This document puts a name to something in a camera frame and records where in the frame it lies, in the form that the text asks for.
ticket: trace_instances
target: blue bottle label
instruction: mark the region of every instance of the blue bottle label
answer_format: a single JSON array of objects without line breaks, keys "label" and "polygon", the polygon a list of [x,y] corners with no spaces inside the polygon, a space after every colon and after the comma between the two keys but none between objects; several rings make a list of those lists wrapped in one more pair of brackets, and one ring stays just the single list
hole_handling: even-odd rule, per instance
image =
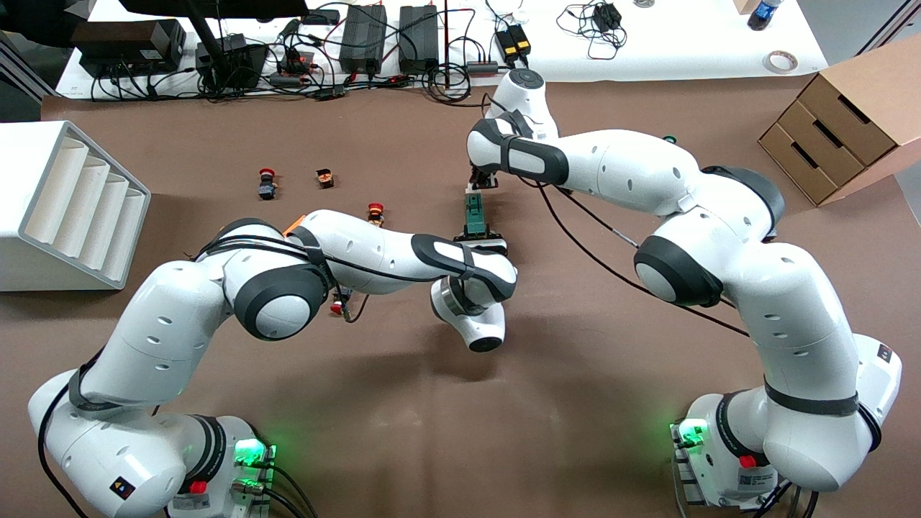
[{"label": "blue bottle label", "polygon": [[768,4],[762,2],[761,4],[758,4],[758,7],[754,10],[754,15],[758,18],[770,19],[776,10],[777,6],[769,6]]}]

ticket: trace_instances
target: cardboard box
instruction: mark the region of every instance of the cardboard box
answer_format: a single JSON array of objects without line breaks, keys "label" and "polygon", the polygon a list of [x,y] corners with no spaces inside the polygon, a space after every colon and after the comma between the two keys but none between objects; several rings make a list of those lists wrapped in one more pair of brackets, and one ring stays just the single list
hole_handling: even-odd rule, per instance
[{"label": "cardboard box", "polygon": [[740,15],[750,15],[754,12],[754,9],[761,4],[761,0],[733,0],[736,3],[736,8],[739,9]]},{"label": "cardboard box", "polygon": [[759,143],[817,206],[921,160],[921,34],[822,70]]}]

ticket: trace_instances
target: bottle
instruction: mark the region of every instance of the bottle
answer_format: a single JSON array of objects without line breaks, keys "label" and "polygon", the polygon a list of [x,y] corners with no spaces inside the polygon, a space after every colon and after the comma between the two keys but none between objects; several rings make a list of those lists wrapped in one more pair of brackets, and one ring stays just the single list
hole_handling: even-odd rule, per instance
[{"label": "bottle", "polygon": [[764,30],[767,27],[768,23],[771,23],[771,18],[774,17],[774,11],[780,6],[780,3],[784,0],[761,0],[761,4],[754,9],[754,12],[749,17],[749,27],[752,30]]}]

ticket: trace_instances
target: white round joint cap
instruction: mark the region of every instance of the white round joint cap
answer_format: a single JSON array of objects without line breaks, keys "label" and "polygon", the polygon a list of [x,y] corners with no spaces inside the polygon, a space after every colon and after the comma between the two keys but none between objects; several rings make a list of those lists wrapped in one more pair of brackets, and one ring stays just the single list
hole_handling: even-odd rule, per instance
[{"label": "white round joint cap", "polygon": [[656,297],[666,302],[675,302],[677,299],[675,288],[652,266],[643,263],[636,265],[636,275],[639,277],[640,282],[643,283],[643,286],[652,291],[652,294]]},{"label": "white round joint cap", "polygon": [[256,329],[269,338],[288,338],[307,325],[310,305],[296,295],[270,300],[256,315]]}]

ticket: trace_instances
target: drawer handle slot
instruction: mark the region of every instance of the drawer handle slot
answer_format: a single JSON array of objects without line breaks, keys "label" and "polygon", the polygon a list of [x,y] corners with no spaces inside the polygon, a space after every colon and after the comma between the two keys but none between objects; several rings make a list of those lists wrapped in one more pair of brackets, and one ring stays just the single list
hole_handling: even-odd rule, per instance
[{"label": "drawer handle slot", "polygon": [[802,147],[800,147],[799,144],[797,144],[796,142],[794,142],[793,144],[790,144],[790,147],[793,147],[793,149],[794,149],[797,153],[799,153],[799,155],[800,155],[804,160],[806,160],[806,163],[808,163],[813,169],[819,169],[819,164],[817,164],[817,163],[815,162],[815,160],[813,160],[812,157],[809,156],[809,153],[807,153],[805,149],[803,149]]},{"label": "drawer handle slot", "polygon": [[830,140],[835,147],[844,147],[844,143],[838,139],[837,136],[834,136],[832,130],[828,129],[828,126],[822,124],[822,121],[812,121],[812,125],[815,126],[815,129],[822,132],[822,135],[825,135],[825,138]]},{"label": "drawer handle slot", "polygon": [[847,97],[843,95],[839,95],[838,100],[840,100],[841,103],[845,105],[845,108],[847,108],[851,113],[853,113],[854,116],[857,117],[861,123],[869,124],[869,117],[867,115],[864,115],[864,113],[857,106],[854,106],[854,103],[848,100]]}]

